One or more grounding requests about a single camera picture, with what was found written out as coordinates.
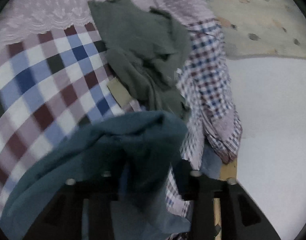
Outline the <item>fruit pattern wall mat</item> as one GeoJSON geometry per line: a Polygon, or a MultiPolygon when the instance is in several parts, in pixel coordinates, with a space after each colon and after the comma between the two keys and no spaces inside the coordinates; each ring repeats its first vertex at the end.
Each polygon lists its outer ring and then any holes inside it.
{"type": "Polygon", "coordinates": [[[306,59],[306,18],[293,0],[206,0],[230,58],[275,55],[306,59]]]}

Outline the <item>checkered bed sheet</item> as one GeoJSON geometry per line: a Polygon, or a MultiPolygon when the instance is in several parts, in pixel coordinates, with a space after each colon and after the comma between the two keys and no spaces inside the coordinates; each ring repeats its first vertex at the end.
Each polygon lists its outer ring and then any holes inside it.
{"type": "Polygon", "coordinates": [[[72,132],[141,109],[108,88],[114,74],[88,1],[10,0],[0,17],[0,217],[26,170],[72,132]]]}

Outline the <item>blue t-shirt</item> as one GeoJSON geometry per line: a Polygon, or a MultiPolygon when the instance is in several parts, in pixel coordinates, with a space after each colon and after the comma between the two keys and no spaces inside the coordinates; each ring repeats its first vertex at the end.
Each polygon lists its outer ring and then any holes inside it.
{"type": "Polygon", "coordinates": [[[169,213],[166,185],[180,161],[185,123],[163,111],[135,112],[89,124],[29,168],[12,190],[0,218],[8,239],[24,239],[34,220],[33,193],[50,184],[71,185],[105,171],[121,172],[111,202],[114,239],[166,239],[190,229],[169,213]]]}

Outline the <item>checkered quilt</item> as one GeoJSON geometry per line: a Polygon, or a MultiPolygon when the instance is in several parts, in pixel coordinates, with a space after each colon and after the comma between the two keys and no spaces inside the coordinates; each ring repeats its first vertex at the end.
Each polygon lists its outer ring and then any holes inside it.
{"type": "Polygon", "coordinates": [[[191,110],[181,155],[199,171],[208,144],[222,164],[229,164],[237,158],[243,129],[233,102],[220,21],[206,0],[154,2],[184,25],[191,41],[192,50],[177,83],[191,110]]]}

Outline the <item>dark green garment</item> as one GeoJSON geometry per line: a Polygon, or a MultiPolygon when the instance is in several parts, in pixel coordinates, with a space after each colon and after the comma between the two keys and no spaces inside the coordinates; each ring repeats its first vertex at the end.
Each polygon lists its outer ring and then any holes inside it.
{"type": "Polygon", "coordinates": [[[147,110],[184,122],[190,107],[176,84],[191,48],[186,28],[166,11],[144,11],[131,0],[88,1],[106,59],[128,93],[147,110]]]}

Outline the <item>blue cartoon pillow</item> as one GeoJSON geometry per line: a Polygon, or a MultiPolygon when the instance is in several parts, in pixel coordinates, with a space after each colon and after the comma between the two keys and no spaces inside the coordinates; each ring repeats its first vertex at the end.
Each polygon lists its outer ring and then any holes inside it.
{"type": "Polygon", "coordinates": [[[220,157],[214,152],[214,149],[210,145],[205,144],[200,172],[207,175],[209,178],[219,179],[221,167],[222,161],[220,157]]]}

